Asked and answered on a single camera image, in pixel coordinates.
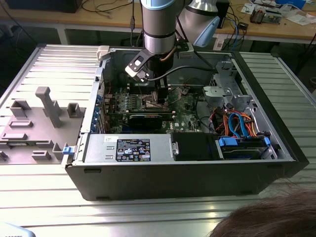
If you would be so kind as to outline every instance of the blue latch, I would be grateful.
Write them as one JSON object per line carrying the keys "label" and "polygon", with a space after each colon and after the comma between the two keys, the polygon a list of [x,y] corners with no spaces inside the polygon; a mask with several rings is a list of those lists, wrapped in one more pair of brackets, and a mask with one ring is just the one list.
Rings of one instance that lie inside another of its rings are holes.
{"label": "blue latch", "polygon": [[271,145],[270,139],[268,137],[265,137],[265,143],[267,146]]}
{"label": "blue latch", "polygon": [[73,155],[76,152],[76,146],[73,147],[64,147],[63,154],[64,155]]}
{"label": "blue latch", "polygon": [[234,137],[221,137],[218,142],[221,147],[222,146],[238,146],[237,140]]}

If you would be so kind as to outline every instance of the floor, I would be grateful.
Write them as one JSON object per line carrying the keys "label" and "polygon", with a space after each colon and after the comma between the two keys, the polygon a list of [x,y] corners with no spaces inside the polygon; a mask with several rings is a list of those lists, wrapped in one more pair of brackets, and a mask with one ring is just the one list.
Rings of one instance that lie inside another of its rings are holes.
{"label": "floor", "polygon": [[[2,35],[0,38],[0,94],[2,95],[15,75],[19,72],[27,58],[32,53],[35,44],[28,38],[28,36],[19,27],[12,28],[14,36],[8,38]],[[34,28],[25,27],[25,30],[38,43],[59,44],[59,38],[55,29],[48,28]],[[100,32],[99,37],[95,31],[84,30],[67,30],[71,44],[76,45],[111,45],[111,46],[129,46],[129,33],[121,32]],[[242,47],[237,47],[239,51],[249,51],[252,41],[245,40]],[[252,47],[253,52],[276,52],[286,62],[286,64],[294,70],[299,60],[301,60],[304,53],[304,46],[295,43],[280,43],[274,45],[271,42],[257,41]],[[299,74],[299,79],[311,91],[314,88],[309,83],[311,77],[316,77],[316,56],[306,64],[304,69]]]}

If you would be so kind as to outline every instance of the sticker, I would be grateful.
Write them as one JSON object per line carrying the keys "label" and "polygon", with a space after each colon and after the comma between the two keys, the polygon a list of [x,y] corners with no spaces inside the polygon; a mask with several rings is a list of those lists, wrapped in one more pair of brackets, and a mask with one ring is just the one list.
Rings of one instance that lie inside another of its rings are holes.
{"label": "sticker", "polygon": [[151,161],[150,156],[149,139],[117,139],[117,161]]}
{"label": "sticker", "polygon": [[105,136],[104,142],[117,142],[118,136]]}

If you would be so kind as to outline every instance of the motherboard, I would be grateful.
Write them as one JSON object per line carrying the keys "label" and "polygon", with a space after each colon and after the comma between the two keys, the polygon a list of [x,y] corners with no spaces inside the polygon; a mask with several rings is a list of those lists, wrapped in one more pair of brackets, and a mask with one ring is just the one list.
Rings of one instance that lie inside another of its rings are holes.
{"label": "motherboard", "polygon": [[195,92],[174,87],[169,89],[164,103],[158,103],[156,97],[153,88],[139,86],[119,88],[105,95],[100,104],[100,133],[102,128],[110,134],[201,132],[195,113]]}

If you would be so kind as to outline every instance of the aluminum profile table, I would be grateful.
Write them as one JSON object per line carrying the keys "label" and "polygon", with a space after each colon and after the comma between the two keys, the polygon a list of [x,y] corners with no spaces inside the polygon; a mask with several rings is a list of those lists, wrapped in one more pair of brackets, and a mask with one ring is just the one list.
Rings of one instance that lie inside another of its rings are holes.
{"label": "aluminum profile table", "polygon": [[[99,65],[96,50],[93,46],[37,48],[1,97],[1,119],[10,116],[7,106],[15,97],[41,106],[33,97],[39,85],[50,86],[52,97],[58,103],[76,101],[84,107],[91,91],[93,71]],[[311,163],[291,181],[315,187],[316,129],[309,126],[311,122],[306,123],[313,119],[302,121],[297,113],[299,109],[315,118],[315,102],[279,58],[269,54],[243,53],[242,56]],[[61,74],[52,73],[55,70],[52,67],[62,69]],[[287,187],[284,183],[277,181],[270,189]],[[206,236],[231,211],[264,195],[86,201],[61,165],[0,165],[0,221],[28,228],[38,237],[86,237],[91,233],[112,237]]]}

